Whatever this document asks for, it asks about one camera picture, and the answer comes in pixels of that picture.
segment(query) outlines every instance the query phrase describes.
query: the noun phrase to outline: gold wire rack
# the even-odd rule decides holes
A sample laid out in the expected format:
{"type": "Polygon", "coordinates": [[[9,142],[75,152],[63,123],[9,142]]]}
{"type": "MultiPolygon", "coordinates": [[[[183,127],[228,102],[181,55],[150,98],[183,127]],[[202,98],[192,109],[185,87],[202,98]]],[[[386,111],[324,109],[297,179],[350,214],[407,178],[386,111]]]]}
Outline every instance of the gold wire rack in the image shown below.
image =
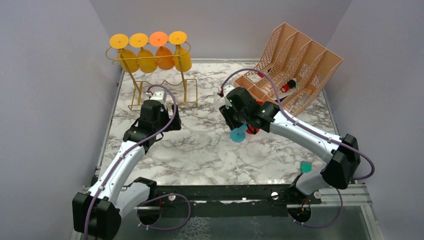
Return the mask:
{"type": "MultiPolygon", "coordinates": [[[[190,51],[192,50],[192,46],[190,45],[190,43],[188,43],[187,41],[185,41],[184,43],[186,43],[188,45],[188,51],[184,54],[173,54],[173,55],[166,55],[166,56],[148,56],[148,57],[133,57],[133,58],[124,58],[121,49],[118,49],[118,54],[120,56],[120,58],[111,58],[108,56],[108,51],[112,48],[111,46],[106,50],[106,58],[112,61],[112,64],[115,65],[116,61],[119,61],[119,64],[123,63],[125,68],[127,70],[129,70],[130,68],[128,67],[127,61],[137,61],[138,64],[138,60],[142,60],[142,59],[154,59],[154,61],[156,61],[156,63],[160,63],[162,61],[162,58],[169,58],[172,57],[172,60],[175,60],[175,58],[177,58],[178,64],[179,64],[179,69],[181,71],[181,82],[178,84],[172,84],[170,82],[168,82],[167,80],[162,81],[161,85],[163,85],[164,83],[167,83],[168,85],[171,86],[179,86],[182,84],[183,88],[184,88],[184,98],[183,101],[180,101],[179,104],[195,104],[196,107],[199,106],[199,100],[198,100],[198,80],[196,78],[185,78],[184,76],[184,72],[183,70],[183,65],[181,63],[181,57],[184,55],[187,55],[190,53],[190,51]],[[195,82],[195,88],[196,88],[196,100],[195,101],[187,101],[187,93],[188,93],[188,83],[187,81],[194,81],[195,82]]],[[[175,49],[178,50],[181,47],[180,44],[175,45],[175,49]]],[[[153,85],[152,83],[148,82],[148,81],[137,81],[133,74],[131,73],[131,71],[126,71],[129,76],[132,79],[132,83],[134,84],[134,90],[132,92],[132,100],[131,100],[131,104],[128,105],[128,108],[132,111],[133,107],[136,106],[141,106],[141,102],[142,102],[142,92],[143,92],[143,84],[148,84],[148,85],[153,85]],[[136,92],[138,92],[138,96],[137,96],[137,101],[136,104],[134,104],[135,98],[136,98],[136,92]]]]}

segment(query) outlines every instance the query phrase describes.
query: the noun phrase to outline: marble tabletop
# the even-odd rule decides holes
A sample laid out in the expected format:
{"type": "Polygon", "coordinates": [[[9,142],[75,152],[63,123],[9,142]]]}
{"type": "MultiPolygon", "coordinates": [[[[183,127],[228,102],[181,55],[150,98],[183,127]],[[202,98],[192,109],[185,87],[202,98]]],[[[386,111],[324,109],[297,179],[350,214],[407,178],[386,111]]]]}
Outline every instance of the marble tabletop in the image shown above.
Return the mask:
{"type": "MultiPolygon", "coordinates": [[[[301,161],[311,162],[313,168],[322,166],[323,162],[309,150],[272,133],[260,131],[256,135],[247,135],[241,143],[230,139],[230,129],[214,108],[214,95],[228,75],[253,66],[248,63],[193,63],[185,77],[198,81],[199,106],[193,103],[179,106],[181,130],[164,133],[163,139],[156,142],[133,169],[126,184],[138,177],[155,180],[159,185],[290,184],[300,173],[301,161]]],[[[163,80],[172,84],[181,82],[180,72],[174,68],[166,71],[158,69],[153,73],[137,71],[133,75],[136,80],[149,81],[151,84],[160,84],[163,80]]],[[[183,100],[182,85],[167,87],[178,102],[183,100]]],[[[124,132],[140,115],[140,107],[133,107],[132,111],[128,108],[133,89],[130,76],[125,74],[100,176],[116,156],[124,132]]],[[[188,82],[188,93],[187,100],[194,101],[194,82],[188,82]]],[[[322,93],[298,118],[325,132],[334,133],[322,93]]]]}

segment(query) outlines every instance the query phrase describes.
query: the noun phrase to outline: red object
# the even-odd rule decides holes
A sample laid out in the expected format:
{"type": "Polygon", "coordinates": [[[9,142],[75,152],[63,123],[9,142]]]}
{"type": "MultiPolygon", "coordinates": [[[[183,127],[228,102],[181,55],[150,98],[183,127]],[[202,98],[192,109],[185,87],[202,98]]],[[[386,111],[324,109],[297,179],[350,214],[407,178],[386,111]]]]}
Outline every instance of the red object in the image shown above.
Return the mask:
{"type": "Polygon", "coordinates": [[[290,86],[288,84],[286,84],[286,85],[284,85],[284,86],[281,87],[281,91],[283,93],[286,93],[289,89],[290,89],[290,86]]]}
{"type": "MultiPolygon", "coordinates": [[[[257,101],[257,104],[262,105],[263,102],[257,101]]],[[[251,134],[251,135],[255,135],[255,134],[259,133],[259,130],[261,130],[261,129],[260,128],[254,128],[251,125],[247,125],[246,133],[251,134]]]]}

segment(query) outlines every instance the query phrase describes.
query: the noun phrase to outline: gray wall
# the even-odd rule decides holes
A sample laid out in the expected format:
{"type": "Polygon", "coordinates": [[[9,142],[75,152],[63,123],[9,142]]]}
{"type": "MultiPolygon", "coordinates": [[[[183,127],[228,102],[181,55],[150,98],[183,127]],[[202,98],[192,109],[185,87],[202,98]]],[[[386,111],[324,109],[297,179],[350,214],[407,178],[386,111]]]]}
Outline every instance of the gray wall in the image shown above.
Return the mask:
{"type": "Polygon", "coordinates": [[[192,58],[258,59],[287,22],[326,45],[351,0],[90,0],[109,36],[187,33],[192,58]]]}
{"type": "Polygon", "coordinates": [[[88,0],[2,1],[0,29],[0,239],[69,239],[120,70],[88,0]]]}
{"type": "Polygon", "coordinates": [[[421,0],[353,0],[327,45],[344,58],[329,102],[340,132],[376,165],[366,183],[386,240],[423,234],[423,22],[421,0]]]}

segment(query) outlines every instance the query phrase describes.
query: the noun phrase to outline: green sponge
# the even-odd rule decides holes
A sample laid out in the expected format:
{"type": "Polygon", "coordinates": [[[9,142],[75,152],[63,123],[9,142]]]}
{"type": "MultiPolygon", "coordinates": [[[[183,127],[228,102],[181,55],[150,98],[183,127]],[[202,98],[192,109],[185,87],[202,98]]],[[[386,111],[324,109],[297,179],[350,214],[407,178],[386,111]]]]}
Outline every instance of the green sponge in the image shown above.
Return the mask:
{"type": "Polygon", "coordinates": [[[305,174],[309,173],[312,170],[312,163],[308,161],[301,161],[300,162],[300,172],[305,174]]]}

